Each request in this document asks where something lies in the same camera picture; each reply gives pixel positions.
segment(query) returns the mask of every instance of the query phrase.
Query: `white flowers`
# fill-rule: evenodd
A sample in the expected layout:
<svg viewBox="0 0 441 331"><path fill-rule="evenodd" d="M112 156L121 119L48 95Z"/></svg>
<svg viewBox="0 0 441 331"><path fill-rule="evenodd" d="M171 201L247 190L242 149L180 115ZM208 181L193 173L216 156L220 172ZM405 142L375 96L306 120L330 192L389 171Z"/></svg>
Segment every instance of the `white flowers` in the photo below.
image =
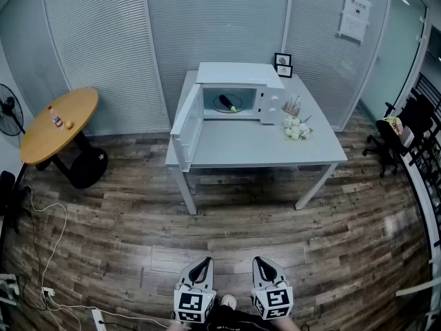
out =
<svg viewBox="0 0 441 331"><path fill-rule="evenodd" d="M298 118L287 117L283 121L283 126L285 127L287 139L306 140L312 132L312 129Z"/></svg>

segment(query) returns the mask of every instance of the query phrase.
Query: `black table base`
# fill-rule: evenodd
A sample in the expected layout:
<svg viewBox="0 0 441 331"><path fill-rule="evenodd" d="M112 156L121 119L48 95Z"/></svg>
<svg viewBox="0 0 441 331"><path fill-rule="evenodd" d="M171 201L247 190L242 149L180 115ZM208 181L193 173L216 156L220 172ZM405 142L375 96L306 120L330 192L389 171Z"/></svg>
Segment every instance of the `black table base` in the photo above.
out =
<svg viewBox="0 0 441 331"><path fill-rule="evenodd" d="M51 161L75 188L86 189L103 176L107 168L107 154L100 148L93 148L82 131L75 136L74 141L81 150L81 154L74 160L70 170L56 154L51 157Z"/></svg>

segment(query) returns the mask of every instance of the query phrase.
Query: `shoe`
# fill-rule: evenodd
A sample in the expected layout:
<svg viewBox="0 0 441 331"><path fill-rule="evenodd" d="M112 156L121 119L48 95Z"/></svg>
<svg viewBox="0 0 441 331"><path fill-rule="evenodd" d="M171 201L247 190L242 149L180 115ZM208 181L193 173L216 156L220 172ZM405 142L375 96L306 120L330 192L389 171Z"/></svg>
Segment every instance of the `shoe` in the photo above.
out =
<svg viewBox="0 0 441 331"><path fill-rule="evenodd" d="M232 310L236 310L237 300L232 295L227 294L220 300L220 306L222 305L229 306Z"/></svg>

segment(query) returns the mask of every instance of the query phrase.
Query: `white cable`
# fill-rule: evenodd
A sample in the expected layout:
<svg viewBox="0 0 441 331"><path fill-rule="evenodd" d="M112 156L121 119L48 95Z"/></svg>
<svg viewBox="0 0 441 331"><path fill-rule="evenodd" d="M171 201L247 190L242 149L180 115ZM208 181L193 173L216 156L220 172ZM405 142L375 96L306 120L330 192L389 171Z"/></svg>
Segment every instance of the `white cable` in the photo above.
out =
<svg viewBox="0 0 441 331"><path fill-rule="evenodd" d="M57 249L57 246L58 246L58 243L60 242L61 237L63 236L64 230L65 230L65 228L66 228L66 223L68 222L68 211L67 211L67 210L65 209L65 207L64 207L63 205L61 205L60 203L53 203L52 205L49 205L48 207L45 207L45 208L42 209L42 210L35 210L35 207L34 207L34 201L33 201L33 192L32 192L32 188L29 186L29 189L30 189L30 203L32 204L32 208L33 208L33 210L34 210L35 212L43 212L43 211L47 210L48 208L51 208L51 207L56 206L56 205L61 206L61 207L64 209L64 212L65 212L63 230L61 231L60 237L59 237L57 243L55 244L54 251L53 251L52 255L50 255L50 258L49 258L49 260L48 260L48 264L46 265L46 268L44 269L43 274L41 275L41 293L40 293L40 298L41 298L41 301L43 302L43 305L45 305L44 300L43 300L43 295L44 295L44 289L43 289L44 274L45 274L46 270L48 269L48 267L49 267L49 263L50 263L50 260L51 260L51 258L54 256L54 254L55 254L55 250ZM59 306L59 307L64 307L64 308L86 308L86 309L97 309L97 310L100 310L101 312L104 312L105 314L114 315L114 316L116 316L116 317L124 317L124 318L126 318L126 319L134 319L134 320L136 319L136 320L148 320L148 321L153 321L154 323L157 323L158 325L162 326L163 328L167 328L167 326L163 325L162 323L159 323L158 321L156 321L156 320L154 320L154 319L148 319L148 318L145 318L145 317L127 317L127 316L122 315L122 314L114 314L114 313L112 313L112 312L106 312L105 310L102 310L102 309L97 308L97 307L94 307L94 306L84 306L84 305L62 305L62 304L55 303L55 301L50 297L49 294L48 294L48 297L49 297L49 300L51 300L51 302L53 302L53 304L55 304L56 306ZM60 324L58 323L58 321L55 319L55 317L54 317L54 315L53 315L53 313L52 313L51 310L53 310L53 311L64 310L64 311L69 312L70 314L72 314L69 310L66 310L66 309L63 309L63 308L59 308L59 309L50 309L50 308L48 307L48 310L49 310L50 314L52 315L52 317L54 318L55 322L57 323L57 325L58 325L60 328L62 328L62 327L60 326ZM78 322L79 322L79 324L80 324L80 330L79 330L79 331L81 331L81 322L80 322L80 319L78 319L78 317L76 317L76 319L78 320Z"/></svg>

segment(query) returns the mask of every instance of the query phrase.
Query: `open microwave door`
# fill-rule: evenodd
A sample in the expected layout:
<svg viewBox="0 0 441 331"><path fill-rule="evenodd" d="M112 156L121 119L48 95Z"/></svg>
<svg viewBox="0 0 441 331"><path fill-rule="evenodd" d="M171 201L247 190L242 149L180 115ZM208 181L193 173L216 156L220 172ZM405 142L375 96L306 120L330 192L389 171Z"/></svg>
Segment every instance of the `open microwave door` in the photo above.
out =
<svg viewBox="0 0 441 331"><path fill-rule="evenodd" d="M170 136L179 167L188 172L204 120L204 105L201 85L195 84L176 117Z"/></svg>

